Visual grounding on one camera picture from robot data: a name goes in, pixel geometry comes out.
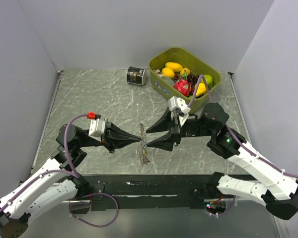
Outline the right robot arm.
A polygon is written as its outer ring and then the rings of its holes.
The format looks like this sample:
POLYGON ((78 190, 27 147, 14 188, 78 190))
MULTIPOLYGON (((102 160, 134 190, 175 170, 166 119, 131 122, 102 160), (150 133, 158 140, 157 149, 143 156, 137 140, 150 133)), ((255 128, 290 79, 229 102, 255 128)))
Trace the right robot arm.
POLYGON ((167 133, 149 143, 148 147, 172 151, 185 137, 209 136, 207 146, 212 152, 240 166, 256 181, 232 178, 214 172, 207 183, 211 197, 233 195, 263 205, 272 215, 289 220, 298 212, 298 178, 287 175, 265 159, 251 143, 227 126, 229 115, 218 103, 207 103, 201 115, 186 113, 184 106, 169 107, 146 133, 167 133))

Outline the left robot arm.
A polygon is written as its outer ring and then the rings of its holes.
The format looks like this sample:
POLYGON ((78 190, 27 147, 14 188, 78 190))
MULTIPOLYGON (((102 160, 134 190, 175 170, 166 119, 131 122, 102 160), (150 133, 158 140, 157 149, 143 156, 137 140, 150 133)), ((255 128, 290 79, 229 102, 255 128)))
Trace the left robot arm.
POLYGON ((83 199, 89 183, 74 169, 87 153, 83 147, 105 147, 109 153, 141 139, 107 120, 92 120, 89 129, 65 124, 56 141, 57 150, 22 185, 0 198, 0 236, 18 238, 38 216, 68 199, 83 199))

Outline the round metal key ring disc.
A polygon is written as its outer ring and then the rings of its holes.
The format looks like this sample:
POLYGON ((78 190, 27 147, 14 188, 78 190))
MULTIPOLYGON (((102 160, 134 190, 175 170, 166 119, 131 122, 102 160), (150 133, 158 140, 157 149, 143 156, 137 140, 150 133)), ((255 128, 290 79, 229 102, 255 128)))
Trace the round metal key ring disc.
POLYGON ((147 138, 146 138, 146 130, 144 124, 141 122, 139 123, 139 131, 138 133, 140 134, 140 145, 137 149, 137 153, 140 159, 140 163, 142 165, 147 165, 150 160, 148 158, 148 154, 146 156, 143 155, 143 151, 147 150, 147 138))

